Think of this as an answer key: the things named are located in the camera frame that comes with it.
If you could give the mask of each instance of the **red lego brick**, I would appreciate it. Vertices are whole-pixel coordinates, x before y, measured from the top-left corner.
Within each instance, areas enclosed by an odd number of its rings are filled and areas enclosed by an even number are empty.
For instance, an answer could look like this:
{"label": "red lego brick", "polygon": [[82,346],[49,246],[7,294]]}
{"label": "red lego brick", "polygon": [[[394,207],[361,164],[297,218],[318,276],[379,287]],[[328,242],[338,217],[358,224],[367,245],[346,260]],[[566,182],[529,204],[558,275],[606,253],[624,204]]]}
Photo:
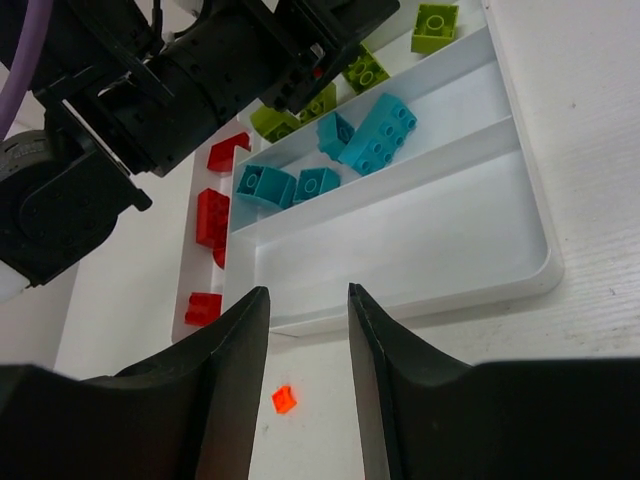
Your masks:
{"label": "red lego brick", "polygon": [[298,404],[289,385],[280,387],[276,393],[271,395],[271,399],[273,400],[273,406],[276,409],[276,413],[279,413],[280,415],[288,413]]}
{"label": "red lego brick", "polygon": [[198,195],[196,243],[209,248],[226,247],[229,197],[210,188]]}
{"label": "red lego brick", "polygon": [[192,293],[184,323],[196,327],[206,327],[220,317],[222,295],[218,293]]}
{"label": "red lego brick", "polygon": [[236,146],[251,151],[249,134],[239,133],[211,147],[207,168],[217,173],[229,173],[233,169],[233,151]]}
{"label": "red lego brick", "polygon": [[213,259],[221,269],[224,270],[224,264],[227,259],[227,247],[219,247],[213,249]]}

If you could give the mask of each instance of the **lego stud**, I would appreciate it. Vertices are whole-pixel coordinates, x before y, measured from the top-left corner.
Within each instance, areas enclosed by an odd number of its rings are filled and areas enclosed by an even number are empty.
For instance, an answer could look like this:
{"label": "lego stud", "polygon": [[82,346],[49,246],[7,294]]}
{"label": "lego stud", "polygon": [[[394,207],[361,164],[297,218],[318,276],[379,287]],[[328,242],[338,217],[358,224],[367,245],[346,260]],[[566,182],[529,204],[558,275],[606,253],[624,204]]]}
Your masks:
{"label": "lego stud", "polygon": [[273,406],[276,409],[276,413],[279,413],[280,415],[288,413],[298,404],[296,399],[293,397],[293,392],[289,385],[280,387],[276,393],[271,395],[271,400],[273,400]]}
{"label": "lego stud", "polygon": [[371,151],[377,155],[382,151],[382,145],[379,142],[371,142]]}
{"label": "lego stud", "polygon": [[383,124],[380,127],[380,132],[386,137],[391,137],[393,135],[393,133],[395,132],[395,130],[393,129],[393,127],[391,125]]}
{"label": "lego stud", "polygon": [[442,27],[444,27],[444,18],[442,18],[440,15],[431,15],[429,18],[427,18],[428,34],[437,35],[442,31]]}
{"label": "lego stud", "polygon": [[365,72],[361,77],[360,77],[360,85],[362,85],[363,87],[366,87],[367,85],[369,85],[371,82],[373,82],[374,79],[374,75],[373,72]]}
{"label": "lego stud", "polygon": [[356,63],[355,67],[353,67],[354,75],[362,75],[364,71],[367,69],[367,64],[364,62]]}

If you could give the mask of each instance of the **white plastic organizer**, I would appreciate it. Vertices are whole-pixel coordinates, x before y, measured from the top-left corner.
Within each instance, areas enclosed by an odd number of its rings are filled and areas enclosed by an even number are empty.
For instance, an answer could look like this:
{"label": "white plastic organizer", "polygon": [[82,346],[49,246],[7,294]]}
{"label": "white plastic organizer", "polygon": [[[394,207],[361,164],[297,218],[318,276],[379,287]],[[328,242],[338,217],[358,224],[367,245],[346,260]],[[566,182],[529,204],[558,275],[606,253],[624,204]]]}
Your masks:
{"label": "white plastic organizer", "polygon": [[[300,336],[346,326],[349,282],[398,319],[535,295],[559,282],[559,248],[500,39],[480,1],[459,5],[458,39],[424,59],[410,52],[411,22],[392,19],[389,28],[402,34],[376,32],[375,55],[392,78],[337,108],[357,127],[383,92],[408,105],[418,127],[387,168],[360,177],[332,162],[317,150],[312,122],[272,146],[254,136],[254,152],[236,150],[233,177],[219,179],[205,167],[209,147],[239,131],[247,112],[199,149],[174,340],[190,331],[191,292],[223,293],[228,308],[266,285],[272,331]],[[411,8],[417,3],[403,4],[400,20]],[[195,199],[206,187],[231,194],[247,163],[294,175],[328,166],[342,186],[275,214],[232,197],[223,272],[195,244]]]}

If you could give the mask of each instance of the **purple cable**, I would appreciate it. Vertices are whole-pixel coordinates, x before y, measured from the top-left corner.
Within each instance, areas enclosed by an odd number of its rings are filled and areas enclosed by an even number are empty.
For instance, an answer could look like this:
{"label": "purple cable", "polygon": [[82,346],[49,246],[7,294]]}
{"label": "purple cable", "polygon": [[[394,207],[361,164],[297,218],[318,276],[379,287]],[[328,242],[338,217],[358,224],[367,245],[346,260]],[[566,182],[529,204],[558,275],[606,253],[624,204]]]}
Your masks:
{"label": "purple cable", "polygon": [[6,138],[29,90],[47,36],[52,8],[53,0],[29,0],[9,78],[0,92],[0,142]]}

